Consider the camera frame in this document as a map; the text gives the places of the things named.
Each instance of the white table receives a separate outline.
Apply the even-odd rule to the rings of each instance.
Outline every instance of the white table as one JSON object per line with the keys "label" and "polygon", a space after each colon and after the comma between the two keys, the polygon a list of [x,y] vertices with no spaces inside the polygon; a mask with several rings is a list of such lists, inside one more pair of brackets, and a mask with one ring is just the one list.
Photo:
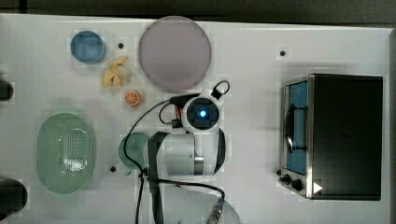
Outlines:
{"label": "white table", "polygon": [[[153,20],[0,15],[2,78],[15,96],[0,105],[0,175],[18,179],[29,201],[2,223],[134,223],[136,174],[125,176],[118,146],[134,121],[170,93],[145,78],[137,60],[140,36]],[[203,182],[224,189],[227,200],[246,224],[389,223],[389,30],[198,22],[212,44],[212,63],[204,82],[232,82],[224,106],[228,151],[225,165]],[[94,66],[78,63],[69,46],[78,30],[97,31],[107,55]],[[118,49],[122,42],[124,49]],[[279,52],[286,51],[285,57]],[[105,90],[101,77],[116,56],[130,56],[133,71],[122,90]],[[384,153],[380,202],[308,201],[277,183],[279,166],[280,88],[285,80],[310,73],[382,75],[385,80]],[[141,90],[145,102],[126,105],[128,90]],[[58,112],[87,120],[96,139],[95,166],[87,185],[72,194],[54,194],[35,171],[36,136],[41,124]],[[169,130],[151,113],[139,130]],[[116,173],[109,172],[115,165]],[[142,223],[150,223],[148,185]]]}

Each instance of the orange slice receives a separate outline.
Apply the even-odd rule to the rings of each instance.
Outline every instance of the orange slice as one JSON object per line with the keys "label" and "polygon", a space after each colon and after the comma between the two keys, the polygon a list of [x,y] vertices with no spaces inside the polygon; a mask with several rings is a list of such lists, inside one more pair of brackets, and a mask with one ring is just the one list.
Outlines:
{"label": "orange slice", "polygon": [[128,91],[125,94],[125,101],[128,103],[128,105],[131,106],[137,106],[140,104],[141,101],[140,94],[137,91]]}

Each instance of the microwave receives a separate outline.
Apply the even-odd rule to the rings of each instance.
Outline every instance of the microwave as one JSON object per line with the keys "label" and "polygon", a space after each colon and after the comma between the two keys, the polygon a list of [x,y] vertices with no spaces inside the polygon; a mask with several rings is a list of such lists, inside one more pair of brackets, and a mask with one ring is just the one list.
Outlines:
{"label": "microwave", "polygon": [[382,77],[299,77],[282,107],[282,186],[311,200],[380,200]]}

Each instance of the blue bowl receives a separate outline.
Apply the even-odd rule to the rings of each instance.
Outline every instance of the blue bowl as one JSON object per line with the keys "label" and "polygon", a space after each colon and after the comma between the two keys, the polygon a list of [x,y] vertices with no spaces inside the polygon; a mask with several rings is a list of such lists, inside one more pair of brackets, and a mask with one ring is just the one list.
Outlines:
{"label": "blue bowl", "polygon": [[102,38],[92,31],[76,34],[70,44],[73,56],[82,63],[98,63],[106,55]]}

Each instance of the round plate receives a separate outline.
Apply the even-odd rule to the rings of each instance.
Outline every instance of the round plate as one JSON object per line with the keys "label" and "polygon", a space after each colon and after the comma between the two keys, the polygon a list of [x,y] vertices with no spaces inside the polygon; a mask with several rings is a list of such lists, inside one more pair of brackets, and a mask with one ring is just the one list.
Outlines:
{"label": "round plate", "polygon": [[37,137],[36,169],[49,190],[66,194],[82,188],[92,172],[92,133],[76,115],[47,119]]}
{"label": "round plate", "polygon": [[76,34],[70,49],[73,56],[82,63],[98,63],[106,54],[106,45],[102,38],[92,31]]}
{"label": "round plate", "polygon": [[204,30],[184,17],[165,17],[150,25],[139,44],[146,76],[167,91],[187,90],[202,81],[211,48]]}
{"label": "round plate", "polygon": [[[119,146],[120,160],[125,166],[131,169],[138,170],[136,165],[125,157],[125,153],[123,152],[123,145],[125,139],[126,136],[122,139]],[[145,144],[148,141],[148,139],[149,136],[146,135],[145,133],[131,133],[131,135],[129,135],[128,142],[126,143],[126,153],[128,154],[129,157],[134,159],[141,166],[144,165],[143,149],[145,148]]]}

